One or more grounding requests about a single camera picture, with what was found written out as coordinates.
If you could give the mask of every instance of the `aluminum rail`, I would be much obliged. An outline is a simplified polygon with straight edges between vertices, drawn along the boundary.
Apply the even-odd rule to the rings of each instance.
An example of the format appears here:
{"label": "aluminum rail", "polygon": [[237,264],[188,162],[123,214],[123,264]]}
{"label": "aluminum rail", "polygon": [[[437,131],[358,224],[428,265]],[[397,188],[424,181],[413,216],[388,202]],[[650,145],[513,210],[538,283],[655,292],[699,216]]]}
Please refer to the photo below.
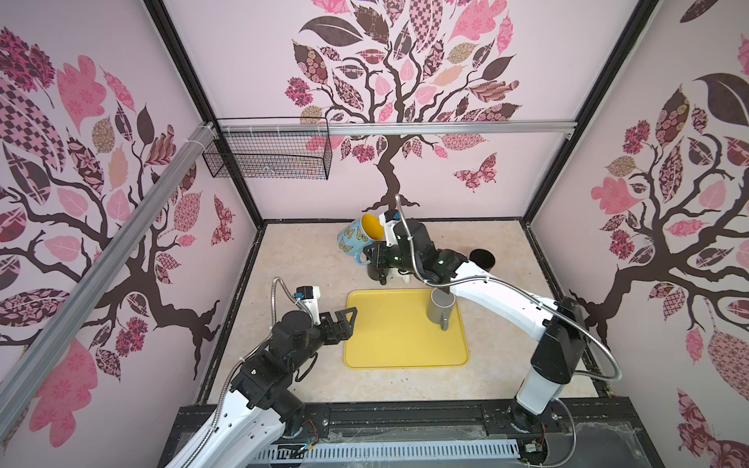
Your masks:
{"label": "aluminum rail", "polygon": [[[575,121],[503,121],[503,122],[418,122],[391,124],[262,124],[248,125],[241,119],[222,119],[221,131],[233,132],[329,132],[331,136],[349,135],[442,135],[447,133],[573,133]],[[225,120],[236,120],[227,124]]]}
{"label": "aluminum rail", "polygon": [[0,385],[0,439],[13,427],[36,395],[47,375],[58,364],[80,331],[85,319],[120,273],[124,262],[164,208],[182,177],[214,138],[212,124],[203,123],[192,133],[189,138],[191,142],[182,145],[133,215],[115,234],[81,282],[73,288],[57,314],[49,319],[34,343],[8,372]]}

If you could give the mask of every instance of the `pink wall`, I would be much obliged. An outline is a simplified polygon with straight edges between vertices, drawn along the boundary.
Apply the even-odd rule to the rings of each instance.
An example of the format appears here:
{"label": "pink wall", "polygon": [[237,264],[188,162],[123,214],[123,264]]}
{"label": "pink wall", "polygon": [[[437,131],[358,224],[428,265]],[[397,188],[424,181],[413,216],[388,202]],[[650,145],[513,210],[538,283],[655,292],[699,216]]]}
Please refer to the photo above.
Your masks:
{"label": "pink wall", "polygon": [[[200,120],[139,2],[30,1],[3,18],[5,376]],[[199,159],[0,464],[154,466],[177,409],[194,402],[254,230],[231,182]]]}
{"label": "pink wall", "polygon": [[[435,120],[443,112],[452,112],[452,121],[463,120],[474,109],[498,105],[505,107],[484,116],[491,119],[499,112],[515,120],[573,119],[636,2],[168,3],[220,117],[318,111],[330,119],[341,113],[342,122],[395,122],[409,121],[406,109],[412,104],[414,121]],[[344,25],[349,32],[328,28],[328,22]],[[402,45],[398,36],[403,31],[416,46],[413,60],[407,55],[363,60],[362,51],[385,55],[386,43]],[[293,41],[299,44],[296,49]],[[473,71],[473,58],[482,47],[488,55]],[[501,60],[508,64],[496,76],[491,70]],[[433,74],[419,78],[425,64],[438,65],[431,67]],[[309,72],[308,67],[317,70],[318,65],[324,65],[323,71]],[[362,71],[358,77],[357,68]],[[468,89],[485,83],[489,88]],[[463,99],[465,112],[459,110]],[[382,115],[391,104],[395,111]],[[521,216],[561,135],[484,135],[487,141],[466,145],[451,143],[452,137],[417,139],[420,155],[403,154],[406,139],[389,139],[393,154],[380,155],[378,137],[372,136],[351,142],[352,147],[372,148],[371,158],[359,159],[346,157],[341,148],[347,144],[336,139],[329,180],[256,178],[248,184],[267,218],[354,217],[367,208],[381,209],[380,201],[393,205],[396,191],[419,204],[411,207],[413,216]],[[488,171],[479,172],[491,155],[495,158],[487,162]]]}
{"label": "pink wall", "polygon": [[534,229],[665,465],[745,467],[749,4],[691,4],[660,9]]}

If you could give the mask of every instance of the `wire basket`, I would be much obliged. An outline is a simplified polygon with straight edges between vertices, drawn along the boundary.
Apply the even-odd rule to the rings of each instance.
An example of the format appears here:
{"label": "wire basket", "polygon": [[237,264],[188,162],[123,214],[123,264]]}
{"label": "wire basket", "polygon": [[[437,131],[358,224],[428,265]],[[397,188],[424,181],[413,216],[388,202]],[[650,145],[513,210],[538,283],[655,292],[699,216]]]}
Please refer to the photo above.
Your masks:
{"label": "wire basket", "polygon": [[326,118],[302,118],[302,124],[298,117],[219,120],[241,123],[221,127],[228,151],[220,151],[223,143],[214,140],[203,153],[214,177],[231,176],[225,157],[234,158],[243,177],[327,180],[330,175],[333,149]]}

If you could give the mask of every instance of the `marble floor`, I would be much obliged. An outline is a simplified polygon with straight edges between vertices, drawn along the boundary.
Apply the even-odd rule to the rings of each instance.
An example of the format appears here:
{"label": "marble floor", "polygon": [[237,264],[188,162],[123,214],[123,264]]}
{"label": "marble floor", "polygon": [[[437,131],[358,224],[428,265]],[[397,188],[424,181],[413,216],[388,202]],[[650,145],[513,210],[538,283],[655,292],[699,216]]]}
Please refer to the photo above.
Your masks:
{"label": "marble floor", "polygon": [[[234,363],[268,334],[270,282],[280,276],[291,291],[318,285],[320,312],[345,309],[357,289],[424,287],[390,279],[381,286],[365,267],[339,251],[336,235],[344,224],[268,225],[252,275],[231,331],[209,403],[216,403],[221,385]],[[427,222],[437,248],[468,254],[482,248],[497,265],[492,274],[527,291],[551,297],[544,276],[517,221]],[[279,319],[293,306],[279,288]],[[312,372],[291,391],[302,401],[406,401],[512,398],[530,367],[536,342],[515,325],[469,300],[458,298],[469,362],[461,367],[351,369],[343,362],[343,343],[323,346]],[[588,377],[575,377],[563,397],[597,396]]]}

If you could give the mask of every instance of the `black container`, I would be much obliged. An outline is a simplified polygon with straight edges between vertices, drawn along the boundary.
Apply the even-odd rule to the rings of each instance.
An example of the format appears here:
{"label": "black container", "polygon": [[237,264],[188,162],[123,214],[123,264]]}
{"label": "black container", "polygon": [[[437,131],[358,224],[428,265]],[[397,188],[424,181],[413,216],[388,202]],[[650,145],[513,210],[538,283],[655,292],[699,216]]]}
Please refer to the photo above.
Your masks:
{"label": "black container", "polygon": [[491,252],[484,249],[472,250],[470,255],[468,255],[468,259],[473,263],[479,265],[479,268],[481,268],[482,270],[486,270],[487,272],[491,271],[491,269],[494,268],[494,265],[497,262],[496,260],[494,260],[494,256],[491,254]]}

